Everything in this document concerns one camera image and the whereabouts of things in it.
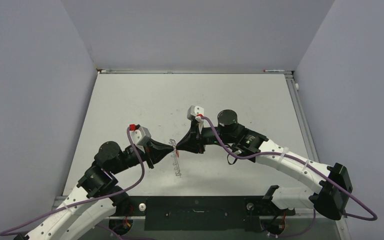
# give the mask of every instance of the bolt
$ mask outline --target bolt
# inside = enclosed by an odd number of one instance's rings
[[[145,205],[145,203],[141,203],[141,204],[139,204],[139,210],[140,210],[141,212],[145,211],[145,209],[147,209],[147,206]]]
[[[248,203],[247,205],[246,205],[246,209],[248,209],[248,210],[251,210],[251,209],[253,209],[254,208],[254,204],[252,203],[252,202],[250,202],[250,203]]]

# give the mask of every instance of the white work surface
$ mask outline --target white work surface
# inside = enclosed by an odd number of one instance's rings
[[[232,109],[240,124],[308,157],[283,74],[99,74],[63,194],[71,192],[104,142],[115,141],[122,149],[129,145],[129,124],[148,128],[158,142],[179,142],[190,127],[186,114],[191,105],[205,108],[205,116],[215,125],[220,111]],[[181,178],[175,175],[170,154],[154,169],[145,163],[143,181],[128,194],[256,196],[264,195],[271,185],[303,186],[274,168],[248,160],[228,165],[226,155],[215,145],[207,146],[204,154],[180,151]],[[139,165],[120,172],[118,185],[126,188],[140,175]]]

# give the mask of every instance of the white wall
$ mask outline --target white wall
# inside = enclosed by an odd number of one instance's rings
[[[334,0],[62,0],[104,69],[295,70]]]
[[[320,161],[347,166],[379,216],[348,219],[352,239],[384,239],[384,1],[336,0],[295,77]]]
[[[95,78],[59,0],[0,0],[0,231],[61,194]]]

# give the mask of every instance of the purple cable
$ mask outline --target purple cable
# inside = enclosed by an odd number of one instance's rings
[[[114,236],[116,236],[119,240],[124,240],[124,239],[132,239],[132,240],[155,240],[153,238],[148,238],[148,237],[134,237],[134,236],[123,236],[121,237],[120,235],[118,235],[114,230],[112,230],[111,228],[107,227],[107,226],[104,226],[104,225],[101,225],[101,224],[97,224],[96,225],[97,227],[100,227],[100,228],[103,228],[105,230],[108,230],[110,231]]]
[[[217,139],[218,143],[220,144],[220,146],[229,154],[231,155],[232,157],[234,158],[237,158],[237,159],[251,159],[251,158],[254,158],[254,157],[257,157],[257,156],[261,156],[261,155],[281,155],[280,152],[273,152],[273,151],[265,151],[265,152],[258,152],[258,153],[254,153],[252,155],[249,155],[249,156],[238,156],[236,155],[235,153],[233,153],[232,151],[230,151],[226,146],[225,144],[223,143],[222,139],[220,138],[219,134],[217,133],[216,131],[216,128],[214,127],[213,123],[211,122],[211,120],[206,117],[206,116],[201,116],[202,119],[206,120],[209,124],[209,126],[211,127],[211,130],[212,132],[214,133],[215,135],[215,138]],[[284,155],[286,158],[289,158],[289,159],[292,159],[292,160],[295,160],[303,165],[306,164],[305,161],[295,157],[295,156],[291,156],[291,155],[288,155],[288,154],[285,154]],[[333,186],[335,186],[336,188],[338,188],[341,192],[345,193],[350,199],[354,200],[358,205],[360,205],[364,210],[366,210],[369,214],[371,214],[373,217],[365,217],[365,216],[358,216],[358,215],[354,215],[354,214],[350,214],[350,213],[344,213],[343,215],[344,216],[347,216],[347,217],[351,217],[351,218],[356,218],[356,219],[361,219],[361,220],[366,220],[366,221],[376,221],[378,219],[378,216],[376,215],[375,212],[373,212],[370,208],[368,208],[364,203],[362,203],[358,198],[356,198],[355,196],[353,196],[351,193],[349,193],[347,190],[345,190],[343,187],[339,186],[336,182],[332,181],[330,178],[328,178],[327,176],[325,176],[323,173],[321,173],[320,171],[318,171],[317,169],[315,169],[313,166],[311,165],[307,165],[307,168],[309,168],[310,170],[312,170],[313,172],[315,172],[316,174],[318,174],[320,177],[324,178],[326,181],[328,181],[330,184],[332,184]]]
[[[120,223],[120,224],[116,225],[115,227],[112,228],[112,230],[115,231],[116,229],[118,229],[121,226],[123,226],[123,223]]]
[[[141,155],[139,154],[138,150],[136,149],[136,145],[133,142],[132,137],[130,136],[130,128],[129,127],[127,128],[127,138],[128,138],[128,141],[130,142],[130,145],[133,148],[134,153],[137,156],[137,159],[139,160],[140,167],[142,168],[142,174],[140,175],[139,180],[137,180],[137,182],[135,182],[133,185],[131,185],[128,188],[123,189],[121,191],[117,191],[117,192],[114,192],[114,193],[111,193],[111,194],[108,194],[108,195],[105,195],[105,196],[95,197],[95,198],[79,201],[79,202],[76,202],[76,203],[72,203],[72,204],[67,205],[66,206],[67,208],[71,208],[71,207],[74,207],[74,206],[77,206],[77,205],[80,205],[80,204],[86,204],[86,203],[90,203],[90,202],[95,202],[95,201],[98,201],[98,200],[101,200],[101,199],[111,198],[113,196],[116,196],[116,195],[119,195],[119,194],[122,194],[122,193],[125,193],[125,192],[129,191],[130,189],[136,187],[137,185],[139,185],[142,182],[142,180],[144,179],[144,176],[145,176],[145,166],[144,166],[144,162],[142,161]],[[23,227],[25,227],[25,226],[27,226],[27,225],[29,225],[31,223],[36,222],[39,219],[48,217],[49,215],[52,215],[52,214],[58,213],[58,212],[60,212],[62,210],[65,210],[66,207],[61,207],[61,208],[54,209],[52,211],[49,211],[49,212],[44,213],[44,214],[42,214],[42,215],[40,215],[38,217],[33,218],[30,221],[26,221],[25,223],[22,223],[22,224],[20,224],[18,226],[15,226],[13,228],[1,231],[0,232],[0,236],[3,237],[3,236],[11,236],[11,235],[20,234],[21,232],[12,232],[12,231],[18,230],[18,229],[23,228]]]
[[[304,230],[302,230],[301,232],[298,232],[298,233],[292,233],[292,234],[282,234],[282,235],[276,235],[276,234],[273,234],[271,232],[269,232],[270,236],[272,237],[278,237],[278,238],[289,238],[289,237],[297,237],[297,236],[300,236],[300,235],[303,235],[305,234],[306,232],[308,232],[313,226],[314,226],[314,223],[316,222],[316,210],[313,209],[313,214],[312,214],[312,221],[311,221],[311,224]]]

